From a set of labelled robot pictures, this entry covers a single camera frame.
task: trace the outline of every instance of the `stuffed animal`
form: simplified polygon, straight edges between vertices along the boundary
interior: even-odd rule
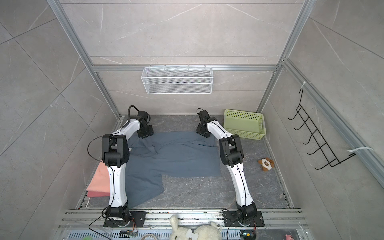
[[[188,232],[188,228],[179,227],[178,219],[176,215],[172,215],[169,219],[170,225],[172,226],[172,234],[169,237],[169,240],[188,240],[185,236]]]
[[[262,160],[259,160],[257,162],[261,164],[264,172],[271,170],[275,166],[275,162],[272,159],[269,159],[268,157],[263,158]]]
[[[172,226],[172,234],[169,240],[221,240],[221,228],[211,222],[211,225],[202,225],[194,233],[188,228],[179,227],[176,215],[169,219]]]
[[[221,227],[217,228],[214,222],[211,222],[211,225],[198,227],[194,233],[199,234],[197,240],[221,240]]]

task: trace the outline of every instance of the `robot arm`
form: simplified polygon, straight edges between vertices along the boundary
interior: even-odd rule
[[[137,111],[137,116],[129,117],[119,130],[104,135],[102,139],[102,160],[108,167],[110,189],[105,227],[116,227],[116,225],[124,227],[131,218],[125,191],[125,169],[129,160],[127,140],[135,132],[141,138],[153,135],[152,126],[147,124],[151,119],[150,115],[146,111]]]
[[[227,166],[235,187],[239,223],[249,224],[254,221],[256,216],[260,215],[260,212],[257,211],[245,180],[243,171],[244,153],[240,137],[225,130],[216,118],[209,116],[207,111],[200,111],[198,116],[200,124],[196,129],[196,133],[204,137],[209,137],[212,133],[219,140],[221,161]]]

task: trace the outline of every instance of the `wire mesh basket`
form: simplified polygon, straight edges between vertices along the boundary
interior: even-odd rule
[[[146,67],[141,75],[148,94],[211,93],[211,67]]]

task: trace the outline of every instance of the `black wire hook rack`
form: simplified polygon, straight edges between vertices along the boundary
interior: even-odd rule
[[[299,127],[299,128],[294,128],[295,130],[300,130],[304,125],[308,128],[308,130],[309,130],[309,132],[311,133],[311,135],[310,135],[310,138],[309,138],[309,140],[308,140],[308,142],[307,143],[304,143],[303,142],[303,144],[305,144],[305,145],[307,145],[307,144],[309,144],[309,142],[311,141],[311,138],[313,137],[313,139],[315,140],[315,142],[316,142],[316,144],[317,144],[317,146],[318,146],[318,148],[313,152],[313,153],[307,153],[308,155],[312,155],[312,154],[314,154],[314,153],[316,153],[317,151],[321,151],[321,153],[323,154],[323,156],[325,157],[325,159],[327,160],[327,164],[325,164],[324,166],[322,166],[321,168],[315,168],[316,170],[320,170],[320,169],[322,169],[322,168],[324,168],[324,167],[326,167],[326,166],[331,166],[331,167],[334,167],[334,166],[336,166],[336,165],[339,165],[340,163],[342,163],[342,162],[344,162],[344,161],[346,161],[346,160],[348,160],[348,159],[350,159],[351,157],[353,157],[353,156],[355,156],[356,154],[355,153],[352,153],[352,154],[350,154],[350,155],[348,155],[348,157],[346,158],[346,159],[344,159],[344,160],[342,160],[342,161],[340,161],[337,157],[336,157],[336,155],[335,155],[335,153],[333,152],[333,150],[331,149],[331,147],[329,146],[329,144],[327,143],[327,141],[325,140],[325,138],[323,137],[323,135],[322,135],[322,133],[319,131],[319,129],[317,128],[317,126],[315,125],[315,123],[312,121],[312,119],[309,117],[309,115],[308,115],[308,113],[305,111],[305,109],[303,108],[303,106],[301,105],[301,99],[302,99],[302,97],[303,97],[303,89],[300,89],[300,91],[299,91],[299,94],[301,94],[301,96],[300,96],[300,102],[299,102],[299,105],[297,106],[297,108],[296,108],[296,114],[295,114],[295,116],[293,117],[293,118],[288,118],[289,120],[293,120],[296,116],[300,116],[300,118],[303,120],[303,124]],[[302,116],[302,114],[300,113],[300,110],[303,110],[303,112],[307,115],[307,117],[306,117],[306,119],[304,120],[304,117]],[[311,121],[311,123],[314,125],[314,127],[315,127],[315,130],[312,132],[311,131],[311,129],[309,128],[309,126],[308,126],[308,124],[307,124],[307,122],[308,121]],[[321,139],[322,139],[322,141],[320,141],[321,139],[316,139],[316,137],[315,137],[315,133],[318,133],[320,136],[321,136]],[[332,155],[333,155],[333,160],[329,160],[328,159],[328,157],[326,156],[326,154],[324,153],[324,148],[328,148],[329,150],[330,150],[330,152],[332,153]]]

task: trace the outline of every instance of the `blue-gray cloth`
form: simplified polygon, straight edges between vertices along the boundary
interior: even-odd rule
[[[161,175],[171,177],[220,176],[215,138],[196,132],[161,132],[128,140],[132,148],[126,168],[125,188],[129,208],[164,192]]]

